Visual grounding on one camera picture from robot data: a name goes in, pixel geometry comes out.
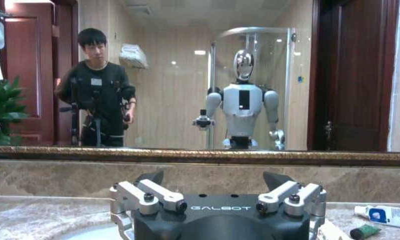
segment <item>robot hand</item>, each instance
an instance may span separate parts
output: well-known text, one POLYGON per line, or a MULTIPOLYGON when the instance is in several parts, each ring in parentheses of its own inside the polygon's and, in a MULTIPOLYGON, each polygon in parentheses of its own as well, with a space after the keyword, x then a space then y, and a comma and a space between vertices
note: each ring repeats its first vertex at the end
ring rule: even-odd
POLYGON ((207 116, 207 110, 200 110, 200 116, 192 121, 192 125, 198 126, 200 130, 206 131, 211 126, 215 126, 215 120, 207 116))
POLYGON ((286 149, 286 134, 283 130, 275 130, 270 132, 271 140, 274 141, 274 146, 278 151, 286 149))

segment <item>glass shower enclosure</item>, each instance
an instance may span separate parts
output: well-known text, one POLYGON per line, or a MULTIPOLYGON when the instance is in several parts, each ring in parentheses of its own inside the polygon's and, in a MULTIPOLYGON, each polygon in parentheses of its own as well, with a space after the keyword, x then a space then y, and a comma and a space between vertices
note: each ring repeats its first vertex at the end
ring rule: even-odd
MULTIPOLYGON (((287 132, 287 109, 290 96, 291 52, 294 51, 294 29, 274 27, 239 27, 222 32, 211 43, 208 53, 208 88, 222 90, 236 81, 234 69, 235 54, 247 49, 254 54, 255 65, 251 83, 279 94, 278 129, 287 132)), ((228 138, 226 116, 222 110, 215 112, 215 126, 207 133, 207 149, 223 149, 223 140, 228 138)), ((274 150, 270 137, 270 125, 266 109, 256 119, 252 138, 258 149, 274 150)))

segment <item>white sink basin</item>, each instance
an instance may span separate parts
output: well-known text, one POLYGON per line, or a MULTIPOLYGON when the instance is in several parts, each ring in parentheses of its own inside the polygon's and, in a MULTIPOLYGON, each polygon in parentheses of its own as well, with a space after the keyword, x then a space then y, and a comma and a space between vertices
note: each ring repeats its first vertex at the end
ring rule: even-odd
POLYGON ((55 238, 56 240, 122 240, 118 225, 114 223, 90 226, 55 238))

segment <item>ceiling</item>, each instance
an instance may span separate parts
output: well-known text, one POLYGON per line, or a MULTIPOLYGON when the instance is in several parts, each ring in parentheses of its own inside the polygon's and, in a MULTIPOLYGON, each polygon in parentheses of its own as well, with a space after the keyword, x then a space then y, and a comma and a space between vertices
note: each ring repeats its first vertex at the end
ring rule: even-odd
POLYGON ((272 27, 291 0, 122 0, 144 27, 207 26, 211 30, 272 27), (134 9, 144 5, 151 9, 134 9))

